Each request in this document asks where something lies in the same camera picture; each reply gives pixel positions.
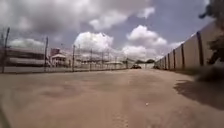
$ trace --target asphalt road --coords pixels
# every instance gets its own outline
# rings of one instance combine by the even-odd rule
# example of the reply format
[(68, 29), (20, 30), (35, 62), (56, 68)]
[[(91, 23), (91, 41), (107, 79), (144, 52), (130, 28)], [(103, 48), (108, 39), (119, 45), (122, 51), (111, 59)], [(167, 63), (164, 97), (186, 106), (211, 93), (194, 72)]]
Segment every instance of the asphalt road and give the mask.
[(166, 71), (0, 75), (0, 94), (11, 128), (224, 126), (223, 89)]

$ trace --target white cloud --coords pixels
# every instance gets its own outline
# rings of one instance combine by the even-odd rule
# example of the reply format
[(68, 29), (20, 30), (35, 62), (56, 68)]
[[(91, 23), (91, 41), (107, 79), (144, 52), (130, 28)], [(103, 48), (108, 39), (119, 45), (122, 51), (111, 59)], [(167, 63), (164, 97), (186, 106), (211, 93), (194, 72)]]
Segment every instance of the white cloud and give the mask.
[(112, 11), (102, 15), (99, 19), (94, 19), (89, 22), (95, 30), (109, 29), (114, 25), (124, 22), (127, 16), (116, 11)]
[(123, 47), (122, 52), (131, 59), (141, 59), (147, 60), (149, 58), (154, 58), (156, 55), (155, 49), (147, 49), (144, 46), (133, 46), (127, 45)]
[(163, 55), (178, 47), (183, 42), (168, 43), (158, 33), (149, 30), (146, 26), (139, 25), (127, 35), (128, 43), (123, 48), (126, 55), (134, 58), (159, 59)]
[(183, 43), (184, 43), (184, 41), (171, 43), (171, 44), (170, 44), (170, 47), (171, 47), (172, 49), (175, 49), (175, 48), (179, 47), (179, 46), (180, 46), (181, 44), (183, 44)]
[(133, 43), (140, 43), (148, 47), (155, 47), (160, 45), (166, 45), (167, 41), (159, 36), (156, 32), (148, 30), (146, 26), (139, 25), (134, 28), (130, 34), (127, 35), (127, 39)]
[(84, 32), (78, 35), (74, 45), (79, 46), (81, 49), (93, 50), (102, 52), (111, 49), (113, 44), (113, 37), (104, 33), (91, 33)]
[(147, 19), (151, 14), (154, 14), (154, 13), (155, 13), (155, 8), (149, 7), (149, 8), (145, 8), (145, 9), (141, 10), (137, 14), (137, 17)]
[(21, 49), (21, 50), (28, 50), (28, 51), (35, 51), (35, 52), (42, 52), (44, 50), (45, 44), (40, 41), (36, 41), (34, 39), (15, 39), (9, 42), (10, 48)]
[(146, 0), (0, 0), (0, 26), (38, 32), (90, 23), (108, 29), (147, 8)]

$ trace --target concrete wall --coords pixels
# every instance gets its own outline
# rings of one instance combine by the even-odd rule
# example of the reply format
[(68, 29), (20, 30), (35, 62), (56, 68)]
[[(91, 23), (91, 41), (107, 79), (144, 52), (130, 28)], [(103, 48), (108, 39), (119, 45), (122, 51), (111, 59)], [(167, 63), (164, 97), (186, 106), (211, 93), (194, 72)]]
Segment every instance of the concrete wall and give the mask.
[(214, 22), (212, 22), (185, 41), (183, 44), (184, 54), (182, 54), (182, 46), (174, 49), (175, 62), (172, 51), (169, 53), (170, 61), (168, 61), (167, 54), (155, 64), (158, 65), (160, 69), (165, 69), (166, 60), (166, 69), (169, 69), (168, 65), (170, 64), (169, 70), (197, 69), (205, 66), (207, 60), (212, 56), (212, 51), (209, 49), (208, 42), (215, 40), (219, 35), (221, 35), (221, 31), (216, 28)]
[(174, 56), (173, 56), (173, 52), (170, 52), (169, 55), (170, 55), (170, 70), (174, 70)]
[(181, 46), (179, 46), (176, 50), (176, 69), (182, 69), (182, 53), (181, 53)]
[(184, 55), (186, 68), (199, 67), (198, 39), (196, 34), (184, 43)]

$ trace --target chain-link fence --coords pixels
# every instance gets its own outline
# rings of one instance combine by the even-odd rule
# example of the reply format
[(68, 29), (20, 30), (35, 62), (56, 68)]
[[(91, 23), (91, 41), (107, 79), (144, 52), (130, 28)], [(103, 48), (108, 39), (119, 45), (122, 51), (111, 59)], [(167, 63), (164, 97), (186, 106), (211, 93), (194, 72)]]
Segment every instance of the chain-link fence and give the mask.
[(132, 65), (127, 57), (111, 50), (99, 52), (79, 45), (55, 48), (47, 36), (10, 28), (0, 34), (1, 73), (122, 70)]

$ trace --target blue sky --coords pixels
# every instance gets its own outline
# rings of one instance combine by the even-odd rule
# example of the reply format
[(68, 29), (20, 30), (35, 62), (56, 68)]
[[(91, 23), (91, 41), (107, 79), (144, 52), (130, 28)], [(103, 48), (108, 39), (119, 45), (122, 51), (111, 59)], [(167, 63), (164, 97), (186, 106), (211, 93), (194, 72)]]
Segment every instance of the blue sky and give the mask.
[(14, 33), (25, 40), (32, 32), (48, 35), (51, 47), (74, 43), (146, 59), (161, 57), (211, 22), (198, 19), (205, 6), (206, 0), (0, 0), (0, 28), (10, 26), (12, 40)]

